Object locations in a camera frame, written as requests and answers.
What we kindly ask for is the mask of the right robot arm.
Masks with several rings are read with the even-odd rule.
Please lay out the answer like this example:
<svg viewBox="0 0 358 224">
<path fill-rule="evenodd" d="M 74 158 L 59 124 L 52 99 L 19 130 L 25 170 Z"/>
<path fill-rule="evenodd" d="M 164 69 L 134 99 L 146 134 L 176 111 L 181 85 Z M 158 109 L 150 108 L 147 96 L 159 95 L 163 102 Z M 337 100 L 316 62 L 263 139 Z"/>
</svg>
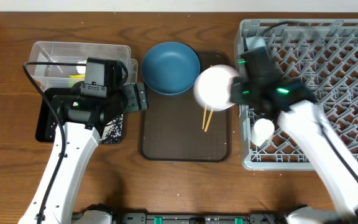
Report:
<svg viewBox="0 0 358 224">
<path fill-rule="evenodd" d="M 306 155 L 336 209 L 324 218 L 311 208 L 294 210 L 287 223 L 358 223 L 358 162 L 333 130 L 313 93 L 298 80 L 233 79 L 230 101 L 274 119 Z"/>
</svg>

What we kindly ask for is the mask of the white cup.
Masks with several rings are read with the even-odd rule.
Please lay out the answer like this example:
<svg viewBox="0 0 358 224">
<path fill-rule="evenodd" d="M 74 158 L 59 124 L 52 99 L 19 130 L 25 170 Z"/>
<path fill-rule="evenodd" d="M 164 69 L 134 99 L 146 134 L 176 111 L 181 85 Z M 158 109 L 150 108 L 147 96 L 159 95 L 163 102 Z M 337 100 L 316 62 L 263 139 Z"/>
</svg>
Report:
<svg viewBox="0 0 358 224">
<path fill-rule="evenodd" d="M 275 126 L 271 120 L 260 118 L 251 127 L 251 142 L 256 146 L 261 146 L 265 141 L 273 138 L 274 131 Z"/>
</svg>

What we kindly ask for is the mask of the dark blue plate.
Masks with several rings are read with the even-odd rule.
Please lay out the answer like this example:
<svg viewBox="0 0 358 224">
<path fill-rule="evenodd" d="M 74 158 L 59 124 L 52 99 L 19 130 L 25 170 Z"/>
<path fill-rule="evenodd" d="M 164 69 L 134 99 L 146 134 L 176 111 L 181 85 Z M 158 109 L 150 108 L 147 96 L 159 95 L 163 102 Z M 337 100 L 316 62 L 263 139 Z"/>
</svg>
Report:
<svg viewBox="0 0 358 224">
<path fill-rule="evenodd" d="M 189 90 L 201 72 L 196 52 L 180 42 L 162 42 L 150 48 L 141 65 L 147 86 L 162 95 L 179 95 Z"/>
</svg>

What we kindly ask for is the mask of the yellow snack wrapper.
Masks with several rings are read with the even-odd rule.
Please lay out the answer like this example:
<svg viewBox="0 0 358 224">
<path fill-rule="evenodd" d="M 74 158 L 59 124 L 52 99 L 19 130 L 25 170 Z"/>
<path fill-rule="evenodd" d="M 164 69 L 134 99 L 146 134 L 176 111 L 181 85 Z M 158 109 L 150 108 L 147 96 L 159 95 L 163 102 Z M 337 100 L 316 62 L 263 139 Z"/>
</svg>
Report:
<svg viewBox="0 0 358 224">
<path fill-rule="evenodd" d="M 69 78 L 84 79 L 85 74 L 69 75 Z"/>
</svg>

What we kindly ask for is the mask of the white tissue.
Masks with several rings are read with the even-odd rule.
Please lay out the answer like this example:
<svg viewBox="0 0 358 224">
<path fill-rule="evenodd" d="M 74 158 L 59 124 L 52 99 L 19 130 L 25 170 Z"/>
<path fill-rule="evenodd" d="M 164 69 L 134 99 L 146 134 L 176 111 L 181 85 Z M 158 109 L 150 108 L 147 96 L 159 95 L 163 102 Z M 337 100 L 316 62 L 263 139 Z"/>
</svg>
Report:
<svg viewBox="0 0 358 224">
<path fill-rule="evenodd" d="M 78 74 L 84 75 L 86 73 L 86 60 L 77 63 L 76 70 Z"/>
</svg>

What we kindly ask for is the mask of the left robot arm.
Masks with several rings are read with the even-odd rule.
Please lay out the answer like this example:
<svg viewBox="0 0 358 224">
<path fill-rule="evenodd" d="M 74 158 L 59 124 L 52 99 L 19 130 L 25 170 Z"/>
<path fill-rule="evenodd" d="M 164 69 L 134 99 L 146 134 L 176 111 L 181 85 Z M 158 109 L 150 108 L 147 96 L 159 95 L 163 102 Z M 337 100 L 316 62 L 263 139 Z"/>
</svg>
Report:
<svg viewBox="0 0 358 224">
<path fill-rule="evenodd" d="M 53 149 L 20 223 L 71 223 L 73 207 L 86 166 L 106 125 L 125 113 L 147 109 L 143 83 L 74 84 L 63 94 L 43 96 L 54 128 Z"/>
</svg>

